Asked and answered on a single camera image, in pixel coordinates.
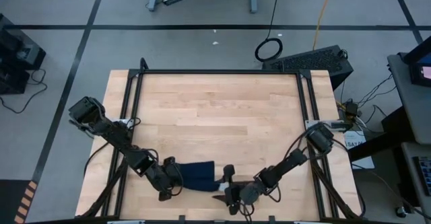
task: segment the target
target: blue cloth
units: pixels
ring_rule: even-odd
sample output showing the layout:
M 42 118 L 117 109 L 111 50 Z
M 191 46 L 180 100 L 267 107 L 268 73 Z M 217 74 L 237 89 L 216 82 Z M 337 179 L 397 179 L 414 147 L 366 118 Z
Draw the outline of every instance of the blue cloth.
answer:
M 183 186 L 189 190 L 205 192 L 217 191 L 220 183 L 214 180 L 214 161 L 200 163 L 180 163 L 180 173 L 183 177 Z

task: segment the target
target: black keyboard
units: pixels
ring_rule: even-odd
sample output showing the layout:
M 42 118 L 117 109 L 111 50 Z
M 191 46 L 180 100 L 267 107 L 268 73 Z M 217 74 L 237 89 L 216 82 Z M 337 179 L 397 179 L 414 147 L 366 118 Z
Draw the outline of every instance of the black keyboard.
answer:
M 424 187 L 425 195 L 431 196 L 431 157 L 414 157 L 413 161 Z
M 328 72 L 334 73 L 343 69 L 340 64 L 342 59 L 333 50 L 319 50 L 299 56 L 282 58 L 271 64 L 271 69 L 280 69 L 283 63 L 284 69 L 328 70 Z

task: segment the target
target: black floor stripe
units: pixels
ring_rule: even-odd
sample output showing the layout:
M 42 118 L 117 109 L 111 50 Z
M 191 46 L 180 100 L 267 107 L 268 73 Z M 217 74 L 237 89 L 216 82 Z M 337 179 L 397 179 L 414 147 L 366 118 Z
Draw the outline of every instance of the black floor stripe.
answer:
M 417 30 L 417 28 L 415 28 L 416 23 L 413 20 L 413 17 L 411 16 L 410 11 L 407 8 L 407 5 L 405 4 L 405 1 L 404 0 L 398 0 L 398 3 L 399 3 L 399 6 L 401 6 L 401 9 L 403 10 L 404 16 L 407 19 L 409 26 L 411 26 L 413 28 L 412 32 L 413 32 L 413 35 L 415 36 L 416 42 L 418 44 L 422 43 L 424 40 L 420 36 L 419 30 Z
M 87 25 L 12 25 L 6 29 L 16 30 L 86 30 Z M 273 25 L 274 30 L 316 30 L 316 25 Z M 91 30 L 268 30 L 269 25 L 91 25 Z M 345 31 L 420 31 L 431 26 L 325 26 L 320 30 Z
M 66 84 L 63 89 L 63 93 L 61 94 L 59 104 L 57 106 L 57 109 L 55 110 L 53 122 L 51 123 L 51 126 L 49 128 L 48 135 L 46 136 L 46 140 L 43 145 L 42 152 L 39 156 L 39 160 L 36 165 L 36 169 L 34 170 L 34 173 L 33 173 L 32 180 L 35 182 L 39 183 L 42 177 L 43 169 L 45 168 L 46 161 L 48 160 L 49 152 L 51 151 L 51 147 L 53 146 L 54 138 L 60 124 L 61 116 L 63 115 L 63 111 L 65 109 L 67 99 L 69 98 L 73 81 L 75 80 L 75 76 L 76 76 L 79 64 L 81 63 L 82 54 L 84 53 L 84 49 L 86 48 L 86 44 L 90 36 L 91 25 L 93 25 L 94 20 L 96 19 L 96 14 L 99 9 L 100 2 L 101 0 L 96 0 L 94 2 L 92 12 L 90 14 L 90 17 L 88 18 L 88 22 L 84 30 L 84 34 L 82 36 L 81 42 L 79 43 L 79 46 L 75 55 L 75 59 L 73 60 L 72 67 L 69 72 L 69 76 L 67 77 Z

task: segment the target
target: white paper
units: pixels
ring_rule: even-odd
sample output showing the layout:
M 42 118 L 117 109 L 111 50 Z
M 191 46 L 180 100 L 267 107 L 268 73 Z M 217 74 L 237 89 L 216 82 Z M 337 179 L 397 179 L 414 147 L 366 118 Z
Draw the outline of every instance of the white paper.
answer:
M 364 133 L 360 130 L 358 131 L 349 130 L 345 132 L 344 139 L 345 139 L 345 146 L 347 147 L 347 149 L 351 149 L 352 147 L 365 143 L 366 140 L 363 134 Z M 374 163 L 372 161 L 371 156 L 365 157 L 363 159 L 359 159 L 357 161 L 354 161 L 353 163 L 358 166 L 364 167 L 366 169 L 374 169 Z M 352 167 L 354 170 L 360 169 L 360 167 L 355 167 L 355 166 L 352 166 Z

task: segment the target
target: wooden tabletop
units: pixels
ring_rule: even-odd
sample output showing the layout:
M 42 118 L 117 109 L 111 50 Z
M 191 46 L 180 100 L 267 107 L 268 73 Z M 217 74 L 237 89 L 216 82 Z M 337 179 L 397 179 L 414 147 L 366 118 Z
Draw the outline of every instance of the wooden tabletop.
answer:
M 103 100 L 111 119 L 120 115 L 126 81 L 127 71 L 111 71 Z M 338 119 L 328 72 L 312 71 L 312 82 L 321 120 Z M 305 95 L 311 116 L 308 91 Z M 160 159 L 175 156 L 179 163 L 215 161 L 215 179 L 222 177 L 225 165 L 234 164 L 234 181 L 252 180 L 264 167 L 277 164 L 304 132 L 294 75 L 144 75 L 137 117 L 142 123 L 135 128 L 134 145 L 156 149 Z M 341 133 L 335 138 L 343 142 Z M 103 139 L 96 138 L 92 152 L 103 144 Z M 90 162 L 77 215 L 84 213 L 105 187 L 111 156 L 109 145 Z M 328 162 L 335 189 L 359 214 L 347 153 L 335 145 Z M 255 203 L 253 221 L 267 221 L 270 215 L 278 221 L 319 220 L 309 162 L 288 172 L 279 185 L 281 202 L 261 196 Z M 212 198 L 220 192 L 184 189 L 179 196 L 159 202 L 158 192 L 146 178 L 131 170 L 124 194 L 122 219 L 177 220 L 185 215 L 187 220 L 244 220 L 242 215 L 229 215 L 226 205 Z M 115 188 L 110 213 L 116 196 Z M 323 197 L 330 216 L 326 192 Z

